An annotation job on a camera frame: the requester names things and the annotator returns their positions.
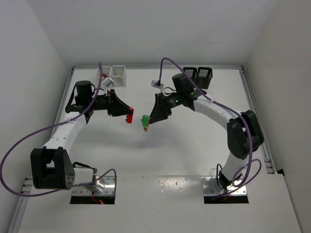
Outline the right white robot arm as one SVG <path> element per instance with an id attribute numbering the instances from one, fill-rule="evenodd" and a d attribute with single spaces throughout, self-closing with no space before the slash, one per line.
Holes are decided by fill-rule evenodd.
<path id="1" fill-rule="evenodd" d="M 222 126 L 227 132 L 227 146 L 230 151 L 226 164 L 219 171 L 217 185 L 226 189 L 233 184 L 246 169 L 246 174 L 239 186 L 242 186 L 250 172 L 252 154 L 264 142 L 263 133 L 256 114 L 248 110 L 238 112 L 217 101 L 185 73 L 172 77 L 175 92 L 166 94 L 161 81 L 152 81 L 152 87 L 161 90 L 155 95 L 155 105 L 149 116 L 142 118 L 146 130 L 149 125 L 168 119 L 172 109 L 183 105 L 194 112 L 201 113 Z"/>

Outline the red lego brick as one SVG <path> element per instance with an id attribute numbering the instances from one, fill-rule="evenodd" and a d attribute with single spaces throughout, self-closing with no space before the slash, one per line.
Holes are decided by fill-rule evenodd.
<path id="1" fill-rule="evenodd" d="M 134 115 L 133 113 L 126 115 L 126 119 L 125 119 L 126 123 L 128 124 L 132 123 L 133 115 Z"/>

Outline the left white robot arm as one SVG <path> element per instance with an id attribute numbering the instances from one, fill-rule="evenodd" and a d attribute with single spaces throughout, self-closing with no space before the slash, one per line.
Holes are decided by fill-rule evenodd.
<path id="1" fill-rule="evenodd" d="M 134 109 L 117 96 L 114 89 L 95 95 L 90 81 L 78 81 L 65 107 L 63 124 L 41 148 L 30 155 L 36 189 L 69 190 L 74 185 L 75 171 L 69 158 L 70 149 L 79 132 L 95 111 L 105 110 L 112 117 L 125 116 L 132 122 Z"/>

